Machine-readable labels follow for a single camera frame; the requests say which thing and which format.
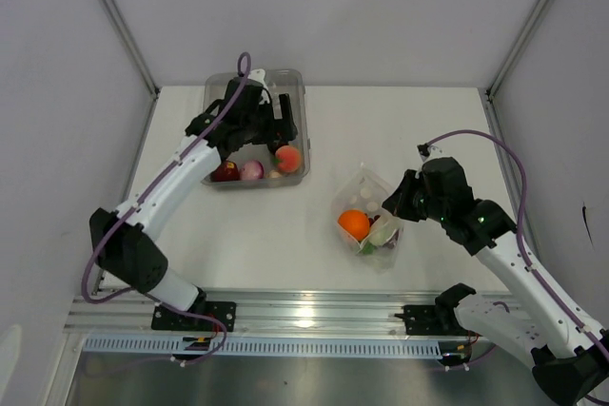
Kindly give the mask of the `peach fruit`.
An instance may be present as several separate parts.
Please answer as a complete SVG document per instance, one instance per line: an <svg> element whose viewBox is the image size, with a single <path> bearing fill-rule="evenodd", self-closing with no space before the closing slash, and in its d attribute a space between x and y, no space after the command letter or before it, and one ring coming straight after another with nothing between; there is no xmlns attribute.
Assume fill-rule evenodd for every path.
<svg viewBox="0 0 609 406"><path fill-rule="evenodd" d="M292 145L283 145L274 153L274 164L282 173L295 173L301 167L302 160L300 150Z"/></svg>

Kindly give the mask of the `purple grape bunch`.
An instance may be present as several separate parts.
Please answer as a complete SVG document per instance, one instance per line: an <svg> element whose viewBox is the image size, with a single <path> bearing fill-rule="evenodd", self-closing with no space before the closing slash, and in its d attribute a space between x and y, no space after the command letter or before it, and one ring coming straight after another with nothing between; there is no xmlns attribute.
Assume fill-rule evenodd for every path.
<svg viewBox="0 0 609 406"><path fill-rule="evenodd" d="M371 225L367 240L375 247L383 247L392 242L397 231L395 219L381 215Z"/></svg>

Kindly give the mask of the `orange fruit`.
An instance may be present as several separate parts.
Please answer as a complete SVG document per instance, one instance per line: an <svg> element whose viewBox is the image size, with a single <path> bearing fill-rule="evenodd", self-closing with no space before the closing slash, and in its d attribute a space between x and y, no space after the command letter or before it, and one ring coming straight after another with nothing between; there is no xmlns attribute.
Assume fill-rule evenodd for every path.
<svg viewBox="0 0 609 406"><path fill-rule="evenodd" d="M343 212L338 220L338 225L357 242L367 237L370 231L370 221L363 211L348 209Z"/></svg>

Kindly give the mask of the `pink onion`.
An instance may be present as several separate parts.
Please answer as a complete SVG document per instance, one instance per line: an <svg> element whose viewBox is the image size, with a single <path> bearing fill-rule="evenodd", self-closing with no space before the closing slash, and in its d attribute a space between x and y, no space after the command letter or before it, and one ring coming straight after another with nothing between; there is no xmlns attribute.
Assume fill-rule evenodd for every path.
<svg viewBox="0 0 609 406"><path fill-rule="evenodd" d="M240 168L241 181L260 180L265 176L265 169L261 162L257 160L247 161Z"/></svg>

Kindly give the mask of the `white radish with leaves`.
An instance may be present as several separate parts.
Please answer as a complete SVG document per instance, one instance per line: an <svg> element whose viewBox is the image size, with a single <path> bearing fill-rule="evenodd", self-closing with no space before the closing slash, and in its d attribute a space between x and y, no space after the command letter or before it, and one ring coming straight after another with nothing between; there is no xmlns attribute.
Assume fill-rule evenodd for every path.
<svg viewBox="0 0 609 406"><path fill-rule="evenodd" d="M360 243L359 253L371 255L378 249L394 249L400 236L400 226L394 218L376 216L369 234Z"/></svg>

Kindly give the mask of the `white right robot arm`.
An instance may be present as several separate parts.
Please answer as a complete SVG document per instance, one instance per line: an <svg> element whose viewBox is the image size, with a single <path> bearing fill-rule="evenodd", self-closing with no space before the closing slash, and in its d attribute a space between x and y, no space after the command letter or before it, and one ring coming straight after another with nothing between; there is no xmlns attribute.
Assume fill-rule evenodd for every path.
<svg viewBox="0 0 609 406"><path fill-rule="evenodd" d="M448 238L488 268L530 320L484 299L465 284L437 296L436 325L492 341L532 372L558 405L575 405L608 378L608 331L586 313L531 254L518 227L495 202L474 196L452 157L405 171L383 209L411 222L438 222Z"/></svg>

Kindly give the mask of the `clear zip top bag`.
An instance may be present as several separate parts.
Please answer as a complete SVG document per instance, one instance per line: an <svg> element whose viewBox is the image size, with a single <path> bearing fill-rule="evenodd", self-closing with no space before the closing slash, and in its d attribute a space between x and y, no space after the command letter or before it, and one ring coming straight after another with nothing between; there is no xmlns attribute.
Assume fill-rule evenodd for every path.
<svg viewBox="0 0 609 406"><path fill-rule="evenodd" d="M377 272L394 266L403 232L402 222L382 207L388 190L387 182L361 166L330 205L346 253Z"/></svg>

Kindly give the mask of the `dark red apple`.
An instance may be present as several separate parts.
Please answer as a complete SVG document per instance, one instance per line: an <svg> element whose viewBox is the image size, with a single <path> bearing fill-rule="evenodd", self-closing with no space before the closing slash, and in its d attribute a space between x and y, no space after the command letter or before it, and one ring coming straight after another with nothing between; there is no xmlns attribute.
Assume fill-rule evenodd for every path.
<svg viewBox="0 0 609 406"><path fill-rule="evenodd" d="M209 178L214 183L239 181L239 167L232 161L222 162L210 175Z"/></svg>

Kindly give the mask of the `garlic bulb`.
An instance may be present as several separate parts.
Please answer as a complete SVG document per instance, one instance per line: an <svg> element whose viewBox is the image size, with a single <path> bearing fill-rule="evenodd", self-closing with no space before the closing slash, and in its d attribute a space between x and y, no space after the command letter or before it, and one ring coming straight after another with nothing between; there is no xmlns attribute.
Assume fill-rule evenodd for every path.
<svg viewBox="0 0 609 406"><path fill-rule="evenodd" d="M282 178L283 176L284 176L284 174L276 169L270 170L266 175L266 177L268 179L279 179L279 178Z"/></svg>

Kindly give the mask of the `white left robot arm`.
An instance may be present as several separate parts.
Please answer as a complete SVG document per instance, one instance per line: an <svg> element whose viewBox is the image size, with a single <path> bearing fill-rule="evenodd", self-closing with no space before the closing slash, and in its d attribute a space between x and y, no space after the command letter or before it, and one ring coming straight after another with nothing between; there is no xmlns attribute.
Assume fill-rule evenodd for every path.
<svg viewBox="0 0 609 406"><path fill-rule="evenodd" d="M192 188L246 145L271 152L296 139L288 95L273 97L265 71L232 78L223 98L191 120L185 135L146 188L113 211L89 219L95 263L134 290L161 302L187 330L206 320L205 292L169 267L157 246L165 224Z"/></svg>

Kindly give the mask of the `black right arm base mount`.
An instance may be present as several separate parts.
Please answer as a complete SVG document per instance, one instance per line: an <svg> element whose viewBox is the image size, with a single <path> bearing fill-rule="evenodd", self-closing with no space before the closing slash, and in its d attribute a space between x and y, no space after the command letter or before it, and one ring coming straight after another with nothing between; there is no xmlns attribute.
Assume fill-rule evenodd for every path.
<svg viewBox="0 0 609 406"><path fill-rule="evenodd" d="M465 337L468 331L459 325L455 310L476 294L474 288L458 283L435 297L433 304L406 304L393 317L403 322L409 336Z"/></svg>

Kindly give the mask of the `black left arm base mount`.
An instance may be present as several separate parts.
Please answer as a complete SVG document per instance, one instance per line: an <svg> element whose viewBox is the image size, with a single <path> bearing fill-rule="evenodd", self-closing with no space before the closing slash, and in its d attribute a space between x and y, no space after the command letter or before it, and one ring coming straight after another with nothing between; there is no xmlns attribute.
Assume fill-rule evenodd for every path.
<svg viewBox="0 0 609 406"><path fill-rule="evenodd" d="M155 308L151 329L173 332L221 332L221 324L231 333L237 316L237 303L225 300L209 300L201 291L192 306L183 313L168 309L165 305Z"/></svg>

